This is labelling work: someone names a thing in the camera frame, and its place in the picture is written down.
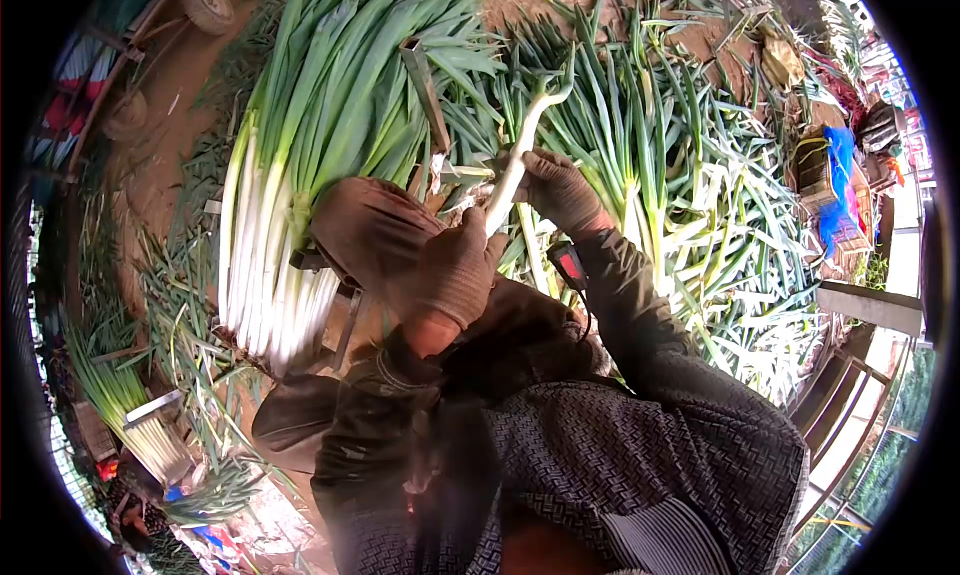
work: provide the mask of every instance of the basket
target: basket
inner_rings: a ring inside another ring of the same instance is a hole
[[[854,164],[853,171],[856,172],[859,167]],[[860,229],[858,222],[851,222],[844,226],[843,230],[833,236],[837,249],[844,254],[855,254],[870,252],[874,249],[874,207],[870,197],[870,186],[864,185],[854,177],[853,190],[856,192],[857,210],[860,214],[860,220],[867,228],[866,231]]]
[[[806,139],[823,137],[823,128],[818,127]],[[810,214],[818,214],[821,207],[837,201],[834,191],[831,161],[828,160],[827,148],[802,150],[798,155],[797,189],[799,201]]]
[[[811,137],[822,137],[823,128],[811,133]],[[813,215],[819,215],[820,209],[837,201],[834,190],[834,178],[827,148],[815,149],[803,153],[797,161],[797,187],[800,203]],[[870,196],[870,182],[856,161],[850,174],[850,185],[856,194],[860,220],[867,230],[862,231],[858,222],[847,218],[843,228],[833,236],[833,241],[841,253],[862,253],[874,248],[874,213]]]

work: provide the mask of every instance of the dark jacket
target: dark jacket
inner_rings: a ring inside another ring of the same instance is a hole
[[[803,438],[693,354],[649,259],[620,234],[576,250],[629,389],[591,372],[602,361],[558,360],[585,347],[570,323],[533,349],[499,348],[489,376],[527,365],[525,383],[496,401],[440,402],[426,434],[415,416],[438,398],[444,370],[394,331],[343,380],[317,456],[314,497],[341,573],[497,573],[510,506],[561,525],[610,571],[775,569],[807,485]],[[425,438],[432,454],[415,451]],[[430,473],[426,493],[408,493]]]

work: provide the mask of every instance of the cart wheel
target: cart wheel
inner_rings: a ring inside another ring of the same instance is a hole
[[[220,36],[234,24],[231,0],[180,0],[186,16],[202,32]]]
[[[129,142],[140,135],[147,124],[147,99],[137,90],[129,101],[115,106],[103,121],[103,135],[118,142]]]

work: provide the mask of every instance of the plastic bag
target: plastic bag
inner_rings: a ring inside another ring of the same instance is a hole
[[[834,256],[834,235],[842,232],[848,221],[859,223],[857,195],[850,183],[854,172],[854,133],[844,127],[825,126],[823,137],[829,142],[826,149],[830,161],[830,178],[837,193],[836,201],[820,209],[820,239],[826,257]]]

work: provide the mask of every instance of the work glove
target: work glove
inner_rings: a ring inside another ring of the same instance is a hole
[[[574,241],[598,224],[614,226],[594,188],[566,156],[534,148],[523,152],[523,166],[527,172],[513,195],[515,203],[530,203]]]
[[[480,318],[494,285],[494,273],[509,241],[504,233],[489,240],[484,212],[468,208],[462,221],[427,240],[417,263],[420,310],[438,310],[461,331]]]

